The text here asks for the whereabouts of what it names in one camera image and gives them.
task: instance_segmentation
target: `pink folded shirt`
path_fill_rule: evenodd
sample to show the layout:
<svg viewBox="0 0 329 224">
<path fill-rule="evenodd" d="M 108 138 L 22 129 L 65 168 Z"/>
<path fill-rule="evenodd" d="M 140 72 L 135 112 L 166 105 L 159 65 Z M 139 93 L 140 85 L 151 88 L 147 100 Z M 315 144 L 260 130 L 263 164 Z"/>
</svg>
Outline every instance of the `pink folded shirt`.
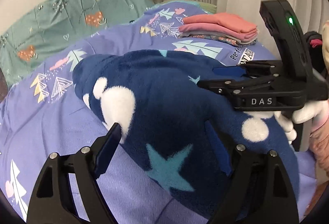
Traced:
<svg viewBox="0 0 329 224">
<path fill-rule="evenodd" d="M 200 14 L 183 19 L 184 24 L 191 23 L 213 23 L 227 29 L 230 29 L 237 33 L 250 33 L 253 32 L 257 25 L 246 21 L 238 15 L 230 14 L 226 12 L 216 13 L 216 14 Z"/>
<path fill-rule="evenodd" d="M 214 23 L 204 23 L 204 22 L 185 24 L 185 25 L 179 27 L 179 31 L 181 33 L 188 32 L 188 31 L 220 32 L 220 33 L 224 33 L 229 36 L 238 38 L 242 42 L 248 42 L 258 36 L 257 29 L 253 29 L 252 31 L 250 31 L 248 33 L 237 33 L 224 26 L 220 26 L 220 25 L 214 24 Z"/>
</svg>

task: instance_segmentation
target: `das logo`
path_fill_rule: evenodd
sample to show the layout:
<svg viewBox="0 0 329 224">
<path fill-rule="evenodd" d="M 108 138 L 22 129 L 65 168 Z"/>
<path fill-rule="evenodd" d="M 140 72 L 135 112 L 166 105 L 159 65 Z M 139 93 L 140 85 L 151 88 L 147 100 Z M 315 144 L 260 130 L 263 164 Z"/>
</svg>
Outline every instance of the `das logo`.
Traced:
<svg viewBox="0 0 329 224">
<path fill-rule="evenodd" d="M 275 106 L 276 104 L 276 99 L 275 97 L 263 97 L 263 98 L 251 98 L 246 101 L 246 105 L 249 107 L 258 107 L 258 106 L 263 106 L 263 107 L 271 107 Z"/>
</svg>

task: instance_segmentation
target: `white polka dot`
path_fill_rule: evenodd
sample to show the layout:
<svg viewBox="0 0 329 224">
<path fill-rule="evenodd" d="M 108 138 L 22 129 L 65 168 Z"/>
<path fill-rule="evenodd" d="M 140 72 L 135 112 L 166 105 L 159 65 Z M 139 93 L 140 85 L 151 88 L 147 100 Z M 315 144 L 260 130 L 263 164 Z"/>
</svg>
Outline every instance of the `white polka dot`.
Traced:
<svg viewBox="0 0 329 224">
<path fill-rule="evenodd" d="M 98 78 L 94 88 L 93 88 L 93 94 L 95 96 L 96 99 L 100 99 L 102 93 L 104 92 L 105 88 L 107 85 L 107 79 L 106 78 Z"/>
<path fill-rule="evenodd" d="M 85 103 L 85 105 L 90 109 L 90 106 L 89 106 L 89 94 L 88 93 L 83 95 L 82 100 Z"/>
<path fill-rule="evenodd" d="M 269 128 L 260 118 L 249 118 L 242 124 L 242 135 L 246 140 L 259 142 L 269 136 Z"/>
<path fill-rule="evenodd" d="M 274 112 L 245 112 L 245 113 L 250 116 L 263 118 L 263 119 L 269 119 L 274 115 Z"/>
<path fill-rule="evenodd" d="M 100 98 L 107 129 L 114 123 L 119 123 L 122 129 L 120 143 L 124 143 L 135 112 L 134 93 L 126 87 L 115 86 L 105 90 Z"/>
</svg>

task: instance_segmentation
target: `orange heart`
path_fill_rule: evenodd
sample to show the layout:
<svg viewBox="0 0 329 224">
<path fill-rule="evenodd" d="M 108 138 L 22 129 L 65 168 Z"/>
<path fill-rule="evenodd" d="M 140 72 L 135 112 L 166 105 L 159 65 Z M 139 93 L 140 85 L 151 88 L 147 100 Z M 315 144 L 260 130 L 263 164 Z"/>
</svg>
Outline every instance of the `orange heart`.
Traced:
<svg viewBox="0 0 329 224">
<path fill-rule="evenodd" d="M 98 27 L 102 19 L 103 19 L 103 14 L 101 11 L 98 11 L 95 14 L 88 14 L 86 15 L 86 24 L 90 26 Z"/>
<path fill-rule="evenodd" d="M 31 58 L 35 55 L 33 45 L 29 45 L 27 49 L 21 50 L 17 52 L 18 57 L 20 57 L 24 61 L 30 61 Z"/>
</svg>

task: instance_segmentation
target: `metal screw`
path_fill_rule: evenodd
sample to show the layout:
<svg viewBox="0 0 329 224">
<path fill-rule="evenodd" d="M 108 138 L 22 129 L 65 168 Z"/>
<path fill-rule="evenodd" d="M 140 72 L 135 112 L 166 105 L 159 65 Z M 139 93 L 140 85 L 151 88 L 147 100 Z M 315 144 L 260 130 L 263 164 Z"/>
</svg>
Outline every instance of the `metal screw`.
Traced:
<svg viewBox="0 0 329 224">
<path fill-rule="evenodd" d="M 50 155 L 49 155 L 49 157 L 50 157 L 50 159 L 55 159 L 56 157 L 57 157 L 57 153 L 51 153 Z"/>
<path fill-rule="evenodd" d="M 83 147 L 83 148 L 81 149 L 81 152 L 82 152 L 82 153 L 89 153 L 89 152 L 90 152 L 90 148 L 89 148 L 88 146 Z"/>
<path fill-rule="evenodd" d="M 277 153 L 275 150 L 270 150 L 270 151 L 269 151 L 269 154 L 270 154 L 271 156 L 273 156 L 273 157 L 278 156 L 278 153 Z"/>
<path fill-rule="evenodd" d="M 245 147 L 243 144 L 238 144 L 238 145 L 236 146 L 236 149 L 237 149 L 239 152 L 243 152 L 243 151 L 246 149 L 246 147 Z"/>
</svg>

